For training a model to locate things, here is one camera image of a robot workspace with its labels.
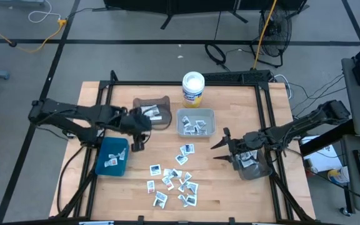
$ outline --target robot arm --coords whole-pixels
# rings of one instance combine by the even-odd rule
[[[292,141],[293,137],[316,128],[322,124],[338,125],[349,119],[350,113],[341,101],[328,101],[317,107],[308,115],[279,127],[269,127],[260,131],[246,133],[242,139],[231,139],[230,130],[224,128],[225,136],[212,149],[228,145],[230,156],[219,156],[232,163],[234,170],[239,172],[241,179],[256,179],[270,176],[277,184],[284,197],[288,200],[295,213],[302,221],[314,221],[309,217],[288,191],[274,169],[273,162],[268,161],[270,150],[282,151]],[[259,150],[263,146],[268,151],[265,155]]]
[[[350,113],[341,101],[328,101],[321,104],[309,113],[293,122],[283,126],[275,126],[246,133],[242,139],[231,139],[230,131],[224,128],[225,136],[222,141],[211,149],[228,145],[231,153],[230,157],[221,156],[218,159],[231,159],[237,154],[261,149],[267,146],[269,149],[283,150],[293,140],[293,137],[316,128],[322,124],[338,125],[345,123],[349,119]]]
[[[28,118],[37,126],[50,124],[62,129],[64,134],[74,134],[83,146],[91,148],[101,145],[102,138],[98,136],[98,131],[110,129],[132,135],[134,144],[131,145],[131,150],[140,151],[144,149],[146,137],[143,132],[151,131],[151,121],[139,108],[128,111],[125,107],[86,107],[43,99],[32,102]],[[69,119],[85,120],[90,127],[82,127]]]

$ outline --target gray plastic bin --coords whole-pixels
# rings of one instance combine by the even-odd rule
[[[195,121],[204,120],[206,125],[204,129],[207,135],[188,135],[184,134],[184,126],[181,119],[187,116],[192,125],[196,125]],[[208,138],[216,132],[215,112],[212,109],[179,109],[177,110],[177,133],[184,138]]]

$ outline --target teal plastic bin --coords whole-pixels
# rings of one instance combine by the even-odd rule
[[[119,157],[117,157],[116,166],[104,166],[104,163],[110,160],[108,157],[109,154],[118,155],[123,151],[123,149],[126,149],[124,160],[119,160]],[[127,139],[118,137],[105,137],[102,140],[101,149],[99,151],[97,166],[95,168],[96,174],[106,176],[123,176],[126,170],[128,156],[129,142]]]

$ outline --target wooden tabletop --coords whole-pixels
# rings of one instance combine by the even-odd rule
[[[98,82],[84,82],[78,104],[92,106],[98,93]],[[292,120],[284,84],[269,84],[276,125]],[[114,86],[111,105],[133,107],[133,99],[155,99],[169,96],[171,112],[183,108],[181,86]],[[216,116],[216,134],[210,138],[183,138],[176,132],[176,117],[164,131],[152,131],[151,139],[141,152],[130,152],[127,168],[123,177],[98,176],[91,219],[135,221],[144,216],[146,221],[217,221],[226,222],[234,217],[237,222],[275,222],[273,200],[269,178],[262,177],[252,181],[242,181],[237,171],[226,161],[213,159],[227,155],[228,147],[210,150],[218,143],[223,128],[230,129],[233,138],[241,138],[245,133],[260,129],[256,97],[253,87],[208,86],[203,92],[201,108],[213,109]],[[85,121],[76,121],[86,126]],[[107,132],[106,136],[124,137],[131,143],[129,136]],[[196,153],[189,156],[188,162],[180,166],[175,156],[186,143],[194,143]],[[296,142],[290,148],[299,151]],[[79,149],[77,139],[67,144],[62,165]],[[67,167],[62,180],[61,207],[72,198],[78,189],[84,161],[85,150]],[[163,175],[151,177],[149,166],[160,164],[163,169],[182,170],[192,174],[191,181],[199,184],[197,206],[183,207],[177,198],[180,191],[179,181],[173,179],[176,188],[168,191],[162,182]],[[312,218],[315,217],[308,182],[301,157],[289,153],[284,157],[288,188],[296,201]],[[153,207],[155,193],[147,193],[147,181],[155,180],[156,191],[168,195],[164,209]],[[86,208],[88,190],[84,193],[82,213]],[[282,216],[286,218],[283,195],[278,190]],[[56,194],[50,215],[57,214]]]

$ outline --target paper card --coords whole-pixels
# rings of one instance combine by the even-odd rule
[[[151,176],[161,175],[161,165],[157,164],[149,166],[149,172],[151,173]]]

